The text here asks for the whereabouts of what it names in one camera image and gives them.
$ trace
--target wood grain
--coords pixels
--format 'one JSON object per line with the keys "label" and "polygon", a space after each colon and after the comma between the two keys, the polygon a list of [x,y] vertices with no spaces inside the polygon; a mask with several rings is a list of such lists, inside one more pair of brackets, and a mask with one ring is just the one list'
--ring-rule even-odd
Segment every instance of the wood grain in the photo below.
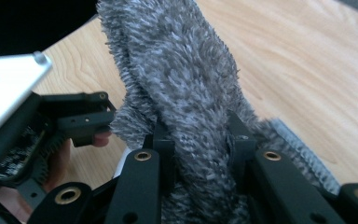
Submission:
{"label": "wood grain", "polygon": [[[261,118],[280,118],[340,183],[358,182],[358,11],[333,0],[198,0],[228,45],[246,98]],[[125,89],[98,20],[51,47],[53,72],[40,93]],[[96,187],[124,144],[74,148],[67,180]]]}

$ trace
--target light wood surface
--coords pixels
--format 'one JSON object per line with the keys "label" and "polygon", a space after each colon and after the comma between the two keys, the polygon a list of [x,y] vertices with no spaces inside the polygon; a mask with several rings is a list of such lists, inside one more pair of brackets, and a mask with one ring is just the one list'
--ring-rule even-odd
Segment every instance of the light wood surface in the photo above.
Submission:
{"label": "light wood surface", "polygon": [[[358,11],[333,0],[198,0],[228,45],[240,84],[261,118],[280,118],[343,183],[358,182]],[[125,89],[99,20],[46,54],[54,68],[39,93]],[[93,188],[110,178],[125,144],[72,149],[64,181]]]}

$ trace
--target gray microfiber towel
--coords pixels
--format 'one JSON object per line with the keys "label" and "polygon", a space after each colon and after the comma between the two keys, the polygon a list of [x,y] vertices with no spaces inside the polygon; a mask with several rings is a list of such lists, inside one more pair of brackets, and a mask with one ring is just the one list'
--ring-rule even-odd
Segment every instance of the gray microfiber towel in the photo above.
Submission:
{"label": "gray microfiber towel", "polygon": [[227,167],[227,110],[279,150],[317,187],[339,185],[278,119],[260,120],[244,98],[227,46],[192,0],[101,0],[103,31],[127,94],[112,123],[131,149],[142,146],[157,117],[175,143],[181,176],[162,198],[164,223],[246,223],[246,196]]}

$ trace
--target fuzzy towel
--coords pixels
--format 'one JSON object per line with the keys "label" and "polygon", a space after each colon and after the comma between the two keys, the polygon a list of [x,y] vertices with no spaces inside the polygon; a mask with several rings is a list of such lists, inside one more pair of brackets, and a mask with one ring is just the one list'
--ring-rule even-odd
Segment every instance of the fuzzy towel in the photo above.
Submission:
{"label": "fuzzy towel", "polygon": [[263,137],[259,148],[285,153],[311,184],[337,193],[337,181],[294,134],[255,115],[232,55],[194,1],[101,0],[98,10],[127,89],[113,132],[138,149],[160,116],[175,143],[182,181],[162,199],[163,222],[249,221],[227,167],[228,109]]}

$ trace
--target human hand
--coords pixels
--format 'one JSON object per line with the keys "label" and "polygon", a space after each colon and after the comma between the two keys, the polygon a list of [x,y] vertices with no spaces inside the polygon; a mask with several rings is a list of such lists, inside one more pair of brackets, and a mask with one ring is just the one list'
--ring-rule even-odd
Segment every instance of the human hand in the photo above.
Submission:
{"label": "human hand", "polygon": [[[109,143],[111,133],[95,134],[95,147],[104,147]],[[61,148],[48,158],[48,178],[43,188],[46,192],[57,187],[62,181],[70,159],[71,141],[65,141]],[[0,188],[0,203],[18,220],[27,221],[32,213],[31,207],[23,200],[16,189]]]}

